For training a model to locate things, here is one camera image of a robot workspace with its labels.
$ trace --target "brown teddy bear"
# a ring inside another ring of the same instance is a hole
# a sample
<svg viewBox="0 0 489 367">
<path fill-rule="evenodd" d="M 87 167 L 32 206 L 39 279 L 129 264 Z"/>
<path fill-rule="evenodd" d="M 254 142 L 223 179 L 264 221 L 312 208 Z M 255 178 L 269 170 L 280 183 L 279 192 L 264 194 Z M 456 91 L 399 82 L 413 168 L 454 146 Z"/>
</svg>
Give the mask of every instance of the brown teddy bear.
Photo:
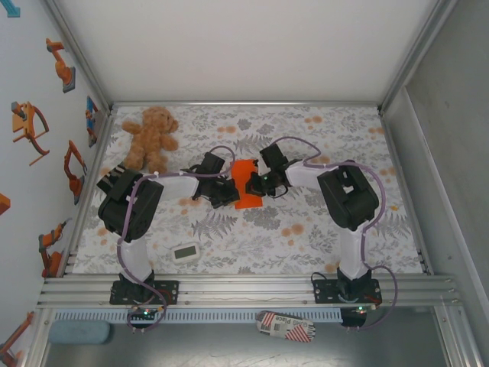
<svg viewBox="0 0 489 367">
<path fill-rule="evenodd" d="M 128 156 L 124 159 L 126 168 L 139 171 L 146 160 L 150 173 L 167 171 L 168 158 L 160 154 L 160 149 L 174 151 L 178 148 L 178 141 L 168 135 L 178 129 L 178 121 L 170 111 L 152 106 L 143 111 L 143 125 L 125 121 L 122 129 L 134 136 Z"/>
</svg>

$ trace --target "aluminum frame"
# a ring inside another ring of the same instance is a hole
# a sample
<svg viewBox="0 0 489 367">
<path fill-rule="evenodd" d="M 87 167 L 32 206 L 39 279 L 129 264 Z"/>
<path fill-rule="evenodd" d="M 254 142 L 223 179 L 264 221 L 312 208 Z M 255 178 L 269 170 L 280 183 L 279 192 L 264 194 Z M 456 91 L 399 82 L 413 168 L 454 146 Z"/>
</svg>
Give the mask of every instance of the aluminum frame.
<svg viewBox="0 0 489 367">
<path fill-rule="evenodd" d="M 112 101 L 102 88 L 102 84 L 89 65 L 88 60 L 83 54 L 83 50 L 77 42 L 75 35 L 70 30 L 69 24 L 62 9 L 56 0 L 40 0 L 47 10 L 48 15 L 53 21 L 57 30 L 61 33 L 63 42 L 68 50 L 73 53 L 73 58 L 80 65 L 81 71 L 85 74 L 89 85 L 96 91 L 97 97 L 102 101 L 102 108 L 110 109 Z M 397 92 L 405 85 L 410 74 L 416 68 L 416 65 L 423 57 L 432 39 L 436 36 L 437 31 L 441 28 L 444 20 L 448 17 L 450 11 L 455 7 L 457 0 L 438 0 L 432 14 L 429 16 L 415 44 L 410 49 L 399 73 L 396 75 L 393 83 L 388 89 L 382 110 L 384 111 L 392 102 Z M 299 105 L 299 106 L 372 106 L 369 102 L 117 102 L 117 106 L 134 106 L 150 104 L 189 104 L 189 105 Z M 105 146 L 108 141 L 109 129 L 112 127 L 113 119 L 105 123 L 102 133 L 103 144 L 98 144 L 96 160 L 94 161 L 92 172 L 97 172 L 101 163 Z M 395 152 L 392 141 L 389 141 L 391 153 Z M 396 155 L 393 154 L 394 164 L 399 166 Z M 84 203 L 80 208 L 79 219 L 77 220 L 76 231 L 73 233 L 70 247 L 66 253 L 70 257 L 63 259 L 61 266 L 62 273 L 68 272 L 71 268 L 71 261 L 76 255 L 76 246 L 81 236 L 83 223 L 86 218 L 86 211 L 90 193 L 95 185 L 96 174 L 90 175 L 87 183 Z M 409 192 L 406 189 L 405 182 L 401 184 L 403 198 L 406 201 L 406 208 L 411 212 L 413 217 L 412 203 L 410 202 Z M 413 231 L 418 232 L 419 227 L 414 223 Z M 315 307 L 314 294 L 309 277 L 298 276 L 157 276 L 157 279 L 172 278 L 182 282 L 180 288 L 180 303 L 178 307 L 243 307 L 243 304 L 253 305 L 253 307 Z M 384 290 L 384 305 L 388 305 L 392 299 L 392 282 L 383 274 L 376 274 L 376 278 L 381 282 Z M 75 275 L 67 274 L 64 278 L 47 279 L 41 292 L 39 304 L 37 305 L 37 327 L 35 330 L 34 342 L 28 353 L 26 366 L 44 365 L 49 344 L 47 343 L 47 331 L 53 322 L 56 309 L 58 307 L 79 308 L 80 303 L 85 306 L 95 306 L 99 308 L 112 307 L 107 304 L 108 293 L 114 275 Z M 459 365 L 482 365 L 478 355 L 477 346 L 471 335 L 470 328 L 465 317 L 463 308 L 459 305 L 458 292 L 455 283 L 451 278 L 444 276 L 425 275 L 425 274 L 400 274 L 400 306 L 434 306 L 436 319 L 440 322 L 440 334 L 445 344 L 445 352 L 449 363 L 455 366 Z M 325 307 L 334 307 L 335 305 L 324 305 Z"/>
</svg>

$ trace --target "red object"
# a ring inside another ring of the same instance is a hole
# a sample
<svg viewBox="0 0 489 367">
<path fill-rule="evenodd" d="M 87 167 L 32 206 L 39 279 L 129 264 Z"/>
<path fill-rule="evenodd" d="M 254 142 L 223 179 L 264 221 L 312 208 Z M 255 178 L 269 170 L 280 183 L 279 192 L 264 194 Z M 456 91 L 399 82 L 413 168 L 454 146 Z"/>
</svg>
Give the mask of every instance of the red object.
<svg viewBox="0 0 489 367">
<path fill-rule="evenodd" d="M 236 161 L 231 169 L 231 177 L 235 180 L 236 188 L 239 192 L 239 201 L 236 202 L 236 209 L 259 208 L 263 206 L 263 201 L 259 196 L 246 193 L 246 183 L 251 178 L 251 172 L 257 172 L 252 159 Z"/>
</svg>

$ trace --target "robotic arm base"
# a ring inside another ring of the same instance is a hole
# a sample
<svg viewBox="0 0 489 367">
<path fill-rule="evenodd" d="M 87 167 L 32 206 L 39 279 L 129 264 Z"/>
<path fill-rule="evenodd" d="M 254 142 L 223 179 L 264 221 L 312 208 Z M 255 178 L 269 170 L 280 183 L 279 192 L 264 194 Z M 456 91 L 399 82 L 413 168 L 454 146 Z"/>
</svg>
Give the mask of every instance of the robotic arm base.
<svg viewBox="0 0 489 367">
<path fill-rule="evenodd" d="M 350 280 L 338 270 L 338 279 L 315 279 L 313 288 L 317 304 L 343 304 L 342 308 L 350 308 L 382 303 L 379 282 L 371 278 L 370 271 Z"/>
<path fill-rule="evenodd" d="M 158 289 L 165 297 L 167 304 L 176 304 L 178 300 L 178 281 L 155 281 L 154 272 L 152 271 L 150 276 L 144 280 L 144 283 Z M 140 284 L 133 283 L 120 273 L 119 280 L 112 284 L 109 303 L 137 306 L 146 302 L 148 306 L 153 304 L 160 305 L 161 300 L 153 296 L 153 292 Z"/>
</svg>

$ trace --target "patterned surface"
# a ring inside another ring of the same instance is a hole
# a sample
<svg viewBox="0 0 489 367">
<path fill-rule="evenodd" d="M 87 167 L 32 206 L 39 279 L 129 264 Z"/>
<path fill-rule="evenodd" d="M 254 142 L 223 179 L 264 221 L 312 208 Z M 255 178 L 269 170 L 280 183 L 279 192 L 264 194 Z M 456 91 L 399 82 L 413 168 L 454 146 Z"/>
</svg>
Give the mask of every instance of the patterned surface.
<svg viewBox="0 0 489 367">
<path fill-rule="evenodd" d="M 142 107 L 120 108 L 103 159 L 100 176 L 120 163 L 131 136 L 121 130 L 125 119 L 141 120 Z M 387 211 L 368 236 L 367 258 L 395 272 L 421 272 L 381 122 L 374 107 L 309 106 L 171 106 L 180 122 L 174 133 L 180 147 L 165 152 L 176 171 L 198 164 L 217 144 L 233 148 L 238 158 L 258 158 L 275 138 L 298 136 L 322 150 L 322 163 L 354 159 L 374 168 L 387 191 Z M 305 158 L 311 150 L 295 141 L 279 143 L 289 158 Z M 230 154 L 216 151 L 229 161 Z M 97 216 L 103 192 L 96 188 L 73 272 L 118 273 L 115 235 Z M 157 273 L 310 274 L 334 272 L 338 266 L 338 233 L 321 193 L 295 187 L 277 200 L 264 198 L 257 209 L 213 210 L 208 202 L 177 198 L 161 202 L 144 237 Z M 198 242 L 202 257 L 175 265 L 170 249 Z"/>
</svg>

